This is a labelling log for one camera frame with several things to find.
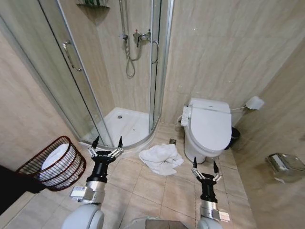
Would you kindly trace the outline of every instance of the toilet paper holder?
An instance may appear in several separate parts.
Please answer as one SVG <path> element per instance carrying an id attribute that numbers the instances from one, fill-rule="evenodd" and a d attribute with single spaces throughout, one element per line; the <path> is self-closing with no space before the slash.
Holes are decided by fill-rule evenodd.
<path id="1" fill-rule="evenodd" d="M 282 183 L 296 182 L 305 177 L 304 163 L 294 155 L 276 153 L 266 157 L 274 171 L 274 178 Z"/>

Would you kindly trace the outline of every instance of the glass shower door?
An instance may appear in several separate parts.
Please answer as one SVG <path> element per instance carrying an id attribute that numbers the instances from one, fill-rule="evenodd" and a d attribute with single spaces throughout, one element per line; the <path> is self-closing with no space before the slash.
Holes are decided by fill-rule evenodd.
<path id="1" fill-rule="evenodd" d="M 150 131 L 161 115 L 170 4 L 171 0 L 152 0 Z"/>
<path id="2" fill-rule="evenodd" d="M 74 46 L 67 48 L 76 68 L 64 54 L 62 43 L 71 38 L 56 0 L 2 0 L 0 15 L 79 140 L 90 143 L 100 135 L 100 143 L 113 146 L 90 86 L 76 69 L 82 66 Z"/>

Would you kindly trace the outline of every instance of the shower door handle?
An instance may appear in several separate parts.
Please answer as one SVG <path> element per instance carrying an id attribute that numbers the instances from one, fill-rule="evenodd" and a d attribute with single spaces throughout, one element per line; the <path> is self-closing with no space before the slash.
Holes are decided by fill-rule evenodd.
<path id="1" fill-rule="evenodd" d="M 76 71 L 81 72 L 81 68 L 76 68 L 76 67 L 74 66 L 74 64 L 73 64 L 73 61 L 72 61 L 71 56 L 70 56 L 69 51 L 68 51 L 68 44 L 71 44 L 71 41 L 68 40 L 68 41 L 65 41 L 64 43 L 62 43 L 63 49 L 64 49 L 65 52 L 66 52 L 66 55 L 67 55 L 67 57 L 68 57 L 68 60 L 69 60 L 69 62 L 70 62 L 70 64 L 71 64 L 72 68 L 75 68 Z"/>
<path id="2" fill-rule="evenodd" d="M 157 59 L 152 62 L 152 64 L 154 64 L 154 63 L 158 62 L 158 57 L 159 57 L 159 42 L 157 40 L 153 40 L 152 43 L 156 43 L 157 44 Z"/>

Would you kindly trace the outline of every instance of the shower hose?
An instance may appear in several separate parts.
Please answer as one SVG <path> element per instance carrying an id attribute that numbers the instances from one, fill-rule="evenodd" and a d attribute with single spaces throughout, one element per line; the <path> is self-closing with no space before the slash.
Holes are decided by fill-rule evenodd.
<path id="1" fill-rule="evenodd" d="M 128 39 L 125 41 L 125 52 L 126 52 L 126 57 L 127 57 L 127 64 L 126 64 L 126 74 L 127 74 L 127 77 L 128 78 L 133 78 L 134 75 L 135 75 L 135 67 L 134 67 L 134 61 L 137 61 L 140 56 L 141 56 L 141 49 L 142 49 L 142 41 L 140 40 L 139 42 L 139 47 L 138 47 L 138 53 L 136 55 L 135 58 L 131 58 L 130 56 L 130 48 L 129 48 L 129 37 Z M 129 70 L 129 65 L 132 66 L 132 72 L 129 73 L 128 70 Z"/>

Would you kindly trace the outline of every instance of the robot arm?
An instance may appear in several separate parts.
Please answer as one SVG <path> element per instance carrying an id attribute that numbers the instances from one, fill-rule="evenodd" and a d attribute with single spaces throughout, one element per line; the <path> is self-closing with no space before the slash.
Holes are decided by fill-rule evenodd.
<path id="1" fill-rule="evenodd" d="M 216 194 L 214 193 L 214 185 L 218 183 L 221 179 L 219 174 L 219 169 L 214 161 L 214 173 L 215 176 L 211 174 L 205 174 L 199 172 L 197 168 L 196 157 L 193 162 L 192 173 L 197 178 L 197 180 L 202 185 L 202 195 L 200 214 L 202 216 L 201 220 L 198 222 L 199 229 L 218 229 L 222 228 L 218 221 L 230 221 L 229 214 L 221 212 L 218 210 L 216 199 Z"/>
<path id="2" fill-rule="evenodd" d="M 101 204 L 105 197 L 108 165 L 120 156 L 123 150 L 122 137 L 117 149 L 111 151 L 95 151 L 99 137 L 92 143 L 89 153 L 95 162 L 92 174 L 86 180 L 85 187 L 74 187 L 70 197 L 78 202 L 86 203 L 72 212 L 64 221 L 62 229 L 102 229 L 104 213 Z"/>
<path id="3" fill-rule="evenodd" d="M 95 204 L 80 206 L 65 219 L 61 229 L 102 229 L 104 213 L 100 208 Z"/>

